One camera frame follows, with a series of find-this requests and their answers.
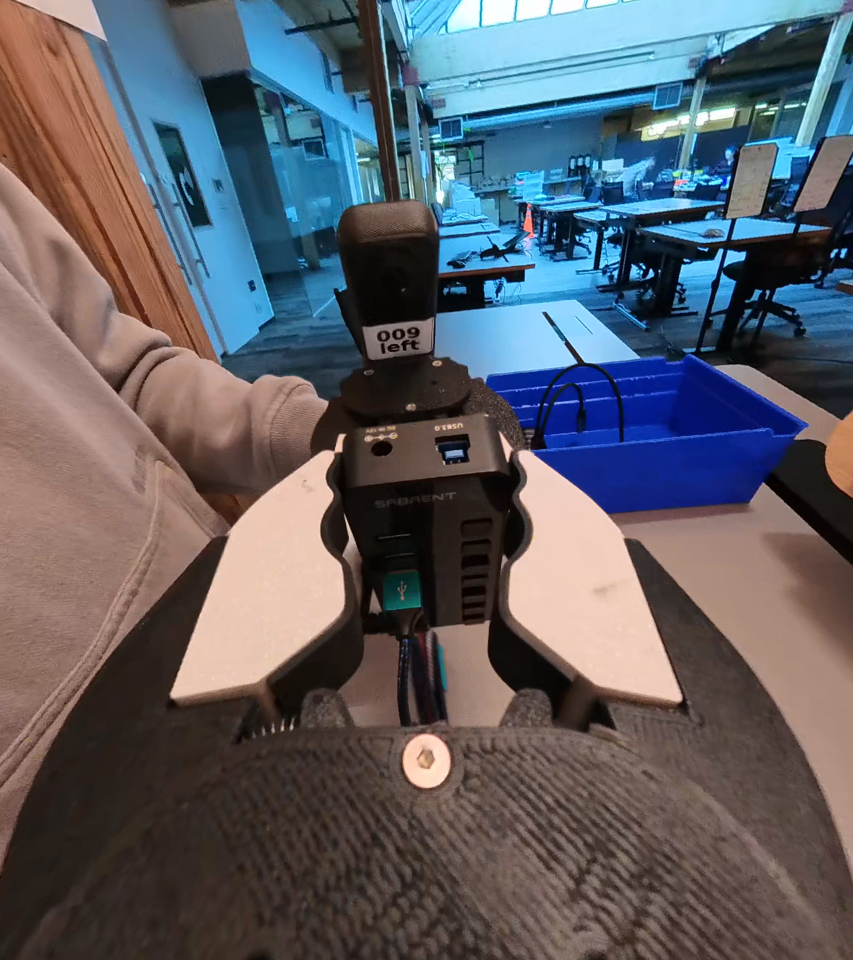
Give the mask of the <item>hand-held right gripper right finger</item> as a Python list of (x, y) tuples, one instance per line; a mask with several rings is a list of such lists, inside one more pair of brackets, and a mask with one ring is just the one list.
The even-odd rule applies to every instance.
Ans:
[(504, 559), (488, 657), (513, 691), (555, 710), (598, 702), (676, 709), (683, 691), (615, 522), (528, 450), (510, 464)]

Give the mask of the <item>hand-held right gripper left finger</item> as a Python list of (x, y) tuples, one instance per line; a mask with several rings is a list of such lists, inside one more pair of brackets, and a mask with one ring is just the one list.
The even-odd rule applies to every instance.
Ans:
[(357, 672), (360, 589), (345, 556), (339, 468), (322, 451), (235, 523), (170, 689), (177, 707), (301, 707)]

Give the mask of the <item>black usb hub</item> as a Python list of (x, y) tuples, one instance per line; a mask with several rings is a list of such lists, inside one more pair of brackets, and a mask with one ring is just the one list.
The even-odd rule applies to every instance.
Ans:
[(419, 629), (490, 618), (516, 480), (487, 414), (354, 429), (340, 491), (364, 587)]

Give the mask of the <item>person's left forearm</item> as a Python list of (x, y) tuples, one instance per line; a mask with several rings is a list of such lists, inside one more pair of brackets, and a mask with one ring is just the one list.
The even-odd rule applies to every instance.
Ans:
[(103, 310), (84, 354), (199, 489), (261, 494), (313, 456), (328, 403), (297, 377), (247, 382), (161, 331)]

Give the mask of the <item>grey table with slot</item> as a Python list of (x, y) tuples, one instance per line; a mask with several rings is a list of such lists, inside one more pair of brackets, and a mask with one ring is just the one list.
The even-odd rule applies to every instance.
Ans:
[(638, 358), (572, 299), (441, 313), (435, 353), (466, 366), (475, 378), (563, 368), (579, 359), (605, 364)]

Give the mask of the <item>blue plastic bin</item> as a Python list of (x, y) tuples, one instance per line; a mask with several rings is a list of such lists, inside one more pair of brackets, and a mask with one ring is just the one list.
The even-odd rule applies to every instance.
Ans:
[(807, 424), (687, 356), (487, 378), (531, 449), (608, 514), (749, 502)]

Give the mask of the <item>wooden column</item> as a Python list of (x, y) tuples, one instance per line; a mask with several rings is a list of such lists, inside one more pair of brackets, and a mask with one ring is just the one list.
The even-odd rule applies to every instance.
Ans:
[(401, 184), (381, 2), (358, 1), (357, 18), (365, 54), (384, 196), (386, 201), (396, 202), (401, 199)]

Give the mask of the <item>glass door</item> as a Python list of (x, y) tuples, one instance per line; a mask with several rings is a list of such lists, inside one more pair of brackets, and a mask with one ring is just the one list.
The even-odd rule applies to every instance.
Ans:
[(212, 274), (203, 248), (197, 239), (196, 231), (211, 227), (213, 221), (200, 189), (199, 179), (186, 148), (182, 132), (179, 126), (172, 124), (160, 121), (152, 121), (152, 124), (159, 146), (170, 168), (179, 209), (188, 224), (196, 261), (205, 277), (209, 279)]

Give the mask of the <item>person's grey hoodie torso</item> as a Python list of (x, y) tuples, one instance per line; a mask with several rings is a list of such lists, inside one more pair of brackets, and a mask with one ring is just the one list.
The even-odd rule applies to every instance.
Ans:
[(97, 668), (216, 534), (173, 413), (236, 380), (121, 313), (0, 162), (0, 871), (25, 793)]

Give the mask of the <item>board on black stand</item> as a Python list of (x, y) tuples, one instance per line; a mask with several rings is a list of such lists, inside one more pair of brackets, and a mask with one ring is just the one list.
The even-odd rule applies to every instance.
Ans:
[(853, 133), (821, 138), (793, 200), (793, 214), (826, 209), (852, 157)]
[(727, 226), (719, 236), (720, 255), (714, 279), (710, 285), (708, 303), (692, 353), (701, 356), (714, 349), (705, 346), (707, 333), (713, 325), (715, 305), (721, 286), (722, 268), (728, 253), (736, 246), (765, 241), (770, 229), (759, 217), (764, 212), (779, 147), (775, 142), (747, 144), (737, 150), (732, 163), (723, 218)]

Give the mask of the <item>wooden wall panel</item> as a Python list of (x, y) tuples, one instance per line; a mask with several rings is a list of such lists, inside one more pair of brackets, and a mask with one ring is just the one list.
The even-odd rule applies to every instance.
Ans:
[(77, 242), (125, 314), (218, 361), (81, 30), (0, 1), (0, 161)]

